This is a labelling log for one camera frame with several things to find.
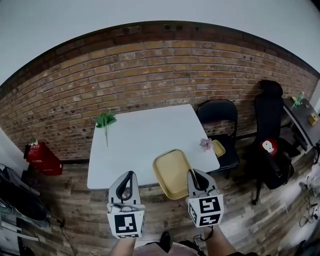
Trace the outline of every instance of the pink flower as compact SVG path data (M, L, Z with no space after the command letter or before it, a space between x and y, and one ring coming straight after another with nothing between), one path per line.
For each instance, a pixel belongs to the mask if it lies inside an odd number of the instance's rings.
M203 149L203 151L212 149L214 147L212 144L212 140L210 138L208 139L202 138L200 142L200 146Z

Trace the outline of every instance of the black folding chair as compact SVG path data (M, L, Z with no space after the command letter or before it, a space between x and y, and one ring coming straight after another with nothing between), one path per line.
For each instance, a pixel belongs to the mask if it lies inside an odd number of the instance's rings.
M239 165L239 157L235 149L238 111L236 105L226 99L208 100L200 105L196 111L200 122L208 124L212 122L228 120L234 122L234 130L231 135L226 133L208 136L212 140L219 141L225 148L225 154L218 157L220 168L213 172L226 170L226 179L229 179L230 170Z

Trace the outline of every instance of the white wall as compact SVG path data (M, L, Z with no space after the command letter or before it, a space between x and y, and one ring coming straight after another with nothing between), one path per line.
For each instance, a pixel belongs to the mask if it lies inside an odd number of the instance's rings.
M22 172L28 168L28 163L24 159L24 154L16 145L7 137L0 128L0 164L6 165L13 169L21 176Z
M156 20L245 31L286 48L320 72L320 13L310 0L1 0L0 84L74 37Z
M310 104L314 107L314 110L317 113L320 113L320 80L318 81L318 84L313 92Z

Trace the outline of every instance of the gray desk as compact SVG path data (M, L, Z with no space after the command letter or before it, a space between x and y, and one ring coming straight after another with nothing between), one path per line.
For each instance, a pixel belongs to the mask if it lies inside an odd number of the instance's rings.
M292 159L292 163L295 163L304 154L308 153L320 140L320 122L314 126L309 123L308 119L310 115L317 112L305 98L302 100L302 104L297 107L293 107L294 103L290 98L285 98L283 101L284 110L294 122L295 126L299 129L304 141L307 143L306 151L302 149L301 154Z

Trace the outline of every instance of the black office chair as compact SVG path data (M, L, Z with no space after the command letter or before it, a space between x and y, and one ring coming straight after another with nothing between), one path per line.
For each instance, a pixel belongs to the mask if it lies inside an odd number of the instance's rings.
M234 122L234 130L231 135L226 133L208 136L212 140L219 141L225 148L225 153L218 157L220 168L216 171L226 170L226 179L229 179L230 170L239 165L239 157L235 149L238 111L236 105L229 100L208 100L200 105L196 111L200 122L208 124L221 120Z
M279 137L284 108L283 90L280 84L275 81L262 80L260 85L263 93L254 99L257 135L246 154L248 162L245 169L257 179L256 198L252 201L254 205L258 202L262 182L271 190L288 182L295 171L291 158L300 154L290 143ZM277 142L277 153L273 157L260 147L260 143L266 139L273 139Z

